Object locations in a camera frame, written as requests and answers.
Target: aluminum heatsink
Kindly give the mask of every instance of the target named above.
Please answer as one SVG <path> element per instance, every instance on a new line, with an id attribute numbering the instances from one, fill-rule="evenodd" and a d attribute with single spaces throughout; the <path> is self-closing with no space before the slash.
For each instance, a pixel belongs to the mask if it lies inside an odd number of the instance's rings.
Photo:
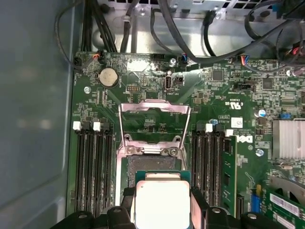
<path id="1" fill-rule="evenodd" d="M 305 121 L 276 120 L 272 158 L 305 159 Z"/>

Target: integrated circuit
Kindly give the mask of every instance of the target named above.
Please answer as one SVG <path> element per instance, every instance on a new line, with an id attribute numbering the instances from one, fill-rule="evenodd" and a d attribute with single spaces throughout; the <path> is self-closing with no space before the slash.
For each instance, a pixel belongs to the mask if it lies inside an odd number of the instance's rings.
<path id="1" fill-rule="evenodd" d="M 272 78 L 263 78 L 263 89 L 271 90 L 273 88 Z"/>
<path id="2" fill-rule="evenodd" d="M 221 70 L 213 70 L 212 79 L 214 81 L 223 81 L 224 80 L 224 72 Z"/>

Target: chip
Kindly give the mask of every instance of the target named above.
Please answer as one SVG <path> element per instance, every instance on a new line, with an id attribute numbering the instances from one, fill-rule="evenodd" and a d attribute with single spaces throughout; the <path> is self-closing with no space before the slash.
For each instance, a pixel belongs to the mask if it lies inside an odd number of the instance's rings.
<path id="1" fill-rule="evenodd" d="M 214 70 L 213 73 L 212 73 L 212 76 L 213 76 L 213 80 L 215 80 L 215 81 L 222 81 L 222 80 L 224 80 L 224 73 L 223 73 L 223 71 Z"/>
<path id="2" fill-rule="evenodd" d="M 273 80 L 271 78 L 263 79 L 263 89 L 272 89 Z"/>
<path id="3" fill-rule="evenodd" d="M 265 119 L 265 118 L 257 119 L 257 124 L 259 124 L 259 125 L 266 125 L 266 123 L 267 123 L 267 119 Z"/>
<path id="4" fill-rule="evenodd" d="M 224 184 L 226 186 L 229 186 L 229 183 L 230 183 L 230 176 L 228 174 L 224 174 Z"/>
<path id="5" fill-rule="evenodd" d="M 226 152 L 231 152 L 231 141 L 228 139 L 224 141 L 224 150 Z"/>
<path id="6" fill-rule="evenodd" d="M 301 94 L 301 103 L 305 104 L 305 92 L 302 92 Z"/>

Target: cable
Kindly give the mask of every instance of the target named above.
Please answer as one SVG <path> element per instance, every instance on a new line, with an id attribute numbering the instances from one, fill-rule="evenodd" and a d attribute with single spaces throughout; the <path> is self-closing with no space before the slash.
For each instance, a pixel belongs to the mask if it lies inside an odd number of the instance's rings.
<path id="1" fill-rule="evenodd" d="M 91 0 L 87 0 L 87 10 L 88 10 L 88 15 L 87 15 L 87 21 L 86 21 L 86 27 L 85 27 L 85 48 L 87 52 L 91 52 L 91 44 L 92 44 L 92 9 L 91 9 Z"/>
<path id="2" fill-rule="evenodd" d="M 140 2 L 140 0 L 133 0 L 132 3 L 129 5 L 129 8 L 127 9 L 126 16 L 130 17 L 132 14 L 133 9 L 135 6 Z M 124 22 L 124 32 L 123 32 L 123 40 L 121 43 L 120 52 L 126 52 L 127 50 L 127 44 L 128 44 L 128 38 L 130 34 L 130 28 L 131 24 L 128 21 Z"/>
<path id="3" fill-rule="evenodd" d="M 222 61 L 224 59 L 230 58 L 230 57 L 234 57 L 237 56 L 239 54 L 244 53 L 245 51 L 254 48 L 257 44 L 260 44 L 261 42 L 265 41 L 269 36 L 271 36 L 272 34 L 274 34 L 275 32 L 279 31 L 280 29 L 284 28 L 286 25 L 293 23 L 294 21 L 285 21 L 284 23 L 278 25 L 277 27 L 275 27 L 274 29 L 270 30 L 268 33 L 266 33 L 264 36 L 262 36 L 261 38 L 257 39 L 256 41 L 252 42 L 251 44 L 240 48 L 238 50 L 235 50 L 233 52 L 221 55 L 221 56 L 217 56 L 217 57 L 210 57 L 210 58 L 198 58 L 195 57 L 194 54 L 191 52 L 191 50 L 187 47 L 186 43 L 184 42 L 181 34 L 179 33 L 173 18 L 171 16 L 170 13 L 170 9 L 169 6 L 167 4 L 167 1 L 163 1 L 163 0 L 158 0 L 162 15 L 165 19 L 165 22 L 167 24 L 168 29 L 170 30 L 170 33 L 172 35 L 172 37 L 175 39 L 176 43 L 179 45 L 179 47 L 182 49 L 182 51 L 184 53 L 186 53 L 186 55 L 193 60 L 194 62 L 197 63 L 201 63 L 203 65 L 209 65 L 209 64 L 213 64 L 215 62 L 219 62 Z"/>
<path id="4" fill-rule="evenodd" d="M 209 11 L 203 20 L 203 26 L 204 26 L 203 41 L 204 41 L 204 45 L 205 45 L 208 53 L 210 54 L 210 56 L 216 56 L 216 54 L 213 52 L 213 50 L 210 46 L 210 42 L 209 42 L 209 26 L 213 23 L 215 16 L 216 16 L 215 11 Z"/>
<path id="5" fill-rule="evenodd" d="M 107 52 L 111 52 L 112 50 L 110 48 L 110 44 L 109 44 L 108 38 L 106 36 L 106 33 L 104 31 L 104 28 L 101 24 L 101 21 L 100 21 L 98 15 L 97 15 L 96 11 L 94 10 L 94 8 L 92 8 L 92 11 L 93 11 L 93 17 L 96 21 L 97 27 L 99 28 L 99 31 L 100 31 L 100 34 L 101 34 L 101 38 L 104 42 L 105 49 L 106 49 Z"/>
<path id="6" fill-rule="evenodd" d="M 281 57 L 280 57 L 280 40 L 281 40 L 281 36 L 283 34 L 283 31 L 284 31 L 284 28 L 280 31 L 280 33 L 278 34 L 277 36 L 277 39 L 276 39 L 276 43 L 275 43 L 275 48 L 276 48 L 276 57 L 278 59 L 278 61 L 280 63 L 283 63 L 287 66 L 290 66 L 290 67 L 304 67 L 304 64 L 295 64 L 294 62 L 296 61 L 296 59 L 299 57 L 299 54 L 301 53 L 302 49 L 303 49 L 303 45 L 304 45 L 304 39 L 303 39 L 303 28 L 301 26 L 300 23 L 297 24 L 298 26 L 298 30 L 299 30 L 299 34 L 300 34 L 300 44 L 299 44 L 299 49 L 297 51 L 297 53 L 293 56 L 293 58 L 289 61 L 286 61 L 286 60 L 283 60 Z"/>
<path id="7" fill-rule="evenodd" d="M 250 10 L 250 12 L 247 14 L 245 20 L 244 20 L 244 28 L 246 29 L 247 34 L 253 39 L 253 40 L 257 40 L 259 38 L 261 38 L 260 35 L 258 35 L 250 26 L 250 17 L 251 15 L 254 13 L 255 10 L 261 8 L 261 7 L 265 7 L 265 6 L 269 6 L 269 5 L 274 5 L 274 4 L 278 4 L 283 2 L 282 0 L 268 0 L 262 3 L 257 4 L 252 10 Z M 263 41 L 262 44 L 266 45 L 272 52 L 275 51 L 275 46 L 269 42 L 269 41 Z"/>
<path id="8" fill-rule="evenodd" d="M 161 40 L 158 38 L 155 30 L 154 30 L 154 22 L 155 22 L 155 13 L 156 12 L 159 12 L 161 13 L 161 10 L 159 9 L 152 9 L 152 12 L 151 12 L 151 35 L 152 35 L 152 38 L 154 39 L 154 41 L 161 47 L 163 48 L 164 50 L 166 50 L 167 52 L 173 54 L 173 55 L 177 55 L 177 53 L 173 50 L 171 50 L 170 48 L 166 47 L 162 42 Z"/>
<path id="9" fill-rule="evenodd" d="M 108 44 L 110 46 L 110 52 L 118 52 L 117 49 L 116 49 L 111 31 L 110 31 L 109 26 L 107 24 L 107 21 L 106 21 L 104 15 L 103 15 L 103 12 L 100 9 L 100 6 L 99 6 L 97 0 L 92 1 L 92 6 L 93 6 L 92 10 L 95 11 L 96 17 L 98 18 L 98 20 L 102 24 L 103 30 L 104 30 L 105 35 L 106 35 L 107 40 L 108 40 Z"/>
<path id="10" fill-rule="evenodd" d="M 76 2 L 72 2 L 70 3 L 67 7 L 65 7 L 64 9 L 62 9 L 57 15 L 56 15 L 56 18 L 55 18 L 55 25 L 54 25 L 54 31 L 55 31 L 55 39 L 56 39 L 56 42 L 57 42 L 57 45 L 58 45 L 58 48 L 62 54 L 62 56 L 64 57 L 65 61 L 73 68 L 75 69 L 78 69 L 78 70 L 81 70 L 81 69 L 84 69 L 86 67 L 89 66 L 89 64 L 93 61 L 93 58 L 90 58 L 87 62 L 85 62 L 82 66 L 78 66 L 74 63 L 72 63 L 69 58 L 67 57 L 67 54 L 65 53 L 64 49 L 63 49 L 63 46 L 62 46 L 62 43 L 61 43 L 61 38 L 59 36 L 59 22 L 60 22 L 60 19 L 62 17 L 62 15 L 67 12 L 68 10 L 70 10 L 71 8 L 73 7 L 76 7 L 78 5 L 80 5 L 81 3 L 83 3 L 83 0 L 77 0 Z"/>

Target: ram slot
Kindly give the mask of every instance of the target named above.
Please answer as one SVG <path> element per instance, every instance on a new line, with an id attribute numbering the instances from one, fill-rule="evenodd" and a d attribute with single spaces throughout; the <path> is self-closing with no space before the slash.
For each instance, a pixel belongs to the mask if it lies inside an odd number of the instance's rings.
<path id="1" fill-rule="evenodd" d="M 112 135 L 105 131 L 104 171 L 103 171 L 103 209 L 110 205 L 111 169 L 112 169 Z"/>
<path id="2" fill-rule="evenodd" d="M 92 131 L 87 132 L 86 146 L 85 146 L 85 189 L 84 189 L 84 210 L 92 211 L 91 197 L 92 197 L 92 184 L 93 184 L 93 149 L 94 135 Z"/>
<path id="3" fill-rule="evenodd" d="M 93 214 L 98 217 L 102 212 L 102 160 L 103 160 L 103 131 L 96 132 L 94 140 L 96 142 L 94 149 L 94 203 Z"/>
<path id="4" fill-rule="evenodd" d="M 209 163 L 209 155 L 208 155 L 208 148 L 209 148 L 209 134 L 203 133 L 202 141 L 201 141 L 201 192 L 203 197 L 206 198 L 207 190 L 208 190 L 208 163 Z"/>
<path id="5" fill-rule="evenodd" d="M 222 132 L 213 133 L 211 146 L 211 186 L 210 186 L 210 206 L 218 206 L 220 204 L 220 182 L 222 174 L 222 153 L 224 134 Z"/>
<path id="6" fill-rule="evenodd" d="M 215 133 L 209 133 L 208 134 L 208 148 L 207 148 L 207 158 L 208 158 L 208 164 L 207 164 L 207 186 L 206 186 L 206 201 L 211 205 L 214 201 L 214 192 L 213 192 L 213 186 L 214 186 L 214 168 L 215 168 L 215 158 L 214 158 L 214 135 Z"/>
<path id="7" fill-rule="evenodd" d="M 77 133 L 77 159 L 76 159 L 76 181 L 75 181 L 75 211 L 81 210 L 82 202 L 82 177 L 83 177 L 83 161 L 84 161 L 84 131 Z"/>
<path id="8" fill-rule="evenodd" d="M 192 134 L 192 186 L 200 186 L 201 181 L 201 133 L 193 131 Z"/>

